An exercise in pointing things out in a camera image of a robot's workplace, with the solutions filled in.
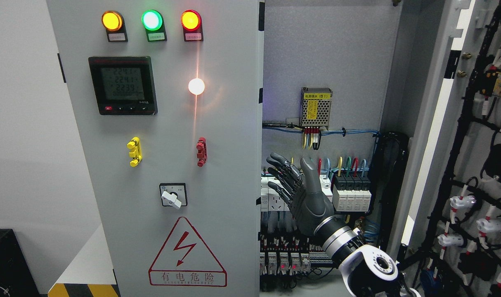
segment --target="white light bulb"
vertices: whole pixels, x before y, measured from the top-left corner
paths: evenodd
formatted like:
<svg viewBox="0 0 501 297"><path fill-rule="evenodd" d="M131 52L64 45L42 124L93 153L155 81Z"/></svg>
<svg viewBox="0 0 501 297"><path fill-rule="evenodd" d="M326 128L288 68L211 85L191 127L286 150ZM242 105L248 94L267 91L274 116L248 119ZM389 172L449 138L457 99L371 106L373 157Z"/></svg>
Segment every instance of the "white light bulb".
<svg viewBox="0 0 501 297"><path fill-rule="evenodd" d="M205 91L205 82L200 78L192 79L188 83L188 90L194 95L203 94L203 91Z"/></svg>

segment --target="yellow black hazard stripe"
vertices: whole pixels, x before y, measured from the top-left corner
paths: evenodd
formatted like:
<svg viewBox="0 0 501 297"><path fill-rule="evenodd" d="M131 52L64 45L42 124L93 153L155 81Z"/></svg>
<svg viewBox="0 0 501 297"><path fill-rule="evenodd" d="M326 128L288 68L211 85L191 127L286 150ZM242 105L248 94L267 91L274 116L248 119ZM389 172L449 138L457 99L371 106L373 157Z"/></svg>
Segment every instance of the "yellow black hazard stripe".
<svg viewBox="0 0 501 297"><path fill-rule="evenodd" d="M120 297L117 285L55 284L48 297Z"/></svg>

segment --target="digital power meter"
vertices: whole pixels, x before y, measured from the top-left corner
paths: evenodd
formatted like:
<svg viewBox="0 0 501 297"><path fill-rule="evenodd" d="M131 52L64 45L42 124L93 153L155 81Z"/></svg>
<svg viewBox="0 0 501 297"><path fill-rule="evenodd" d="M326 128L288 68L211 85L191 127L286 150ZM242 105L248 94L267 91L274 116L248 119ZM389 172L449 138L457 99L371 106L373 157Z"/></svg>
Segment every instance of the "digital power meter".
<svg viewBox="0 0 501 297"><path fill-rule="evenodd" d="M150 57L89 57L88 60L101 115L157 113Z"/></svg>

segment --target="yellow label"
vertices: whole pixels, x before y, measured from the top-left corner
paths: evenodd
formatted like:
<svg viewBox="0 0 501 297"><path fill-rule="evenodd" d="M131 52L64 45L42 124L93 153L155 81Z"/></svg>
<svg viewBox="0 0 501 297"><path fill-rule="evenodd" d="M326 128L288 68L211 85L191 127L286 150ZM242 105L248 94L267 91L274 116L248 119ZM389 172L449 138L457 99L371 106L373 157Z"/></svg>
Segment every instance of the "yellow label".
<svg viewBox="0 0 501 297"><path fill-rule="evenodd" d="M318 100L307 101L307 119L316 120L318 113Z"/></svg>
<svg viewBox="0 0 501 297"><path fill-rule="evenodd" d="M330 93L304 93L304 99L309 100L325 100L330 98Z"/></svg>

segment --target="high voltage warning triangle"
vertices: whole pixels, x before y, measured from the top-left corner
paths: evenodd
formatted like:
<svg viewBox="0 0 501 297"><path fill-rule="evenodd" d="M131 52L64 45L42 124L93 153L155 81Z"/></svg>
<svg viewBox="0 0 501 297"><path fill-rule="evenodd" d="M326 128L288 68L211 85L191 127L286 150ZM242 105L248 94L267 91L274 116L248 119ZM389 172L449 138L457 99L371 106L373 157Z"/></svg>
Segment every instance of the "high voltage warning triangle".
<svg viewBox="0 0 501 297"><path fill-rule="evenodd" d="M151 285L227 286L227 272L185 217L173 225L148 273Z"/></svg>

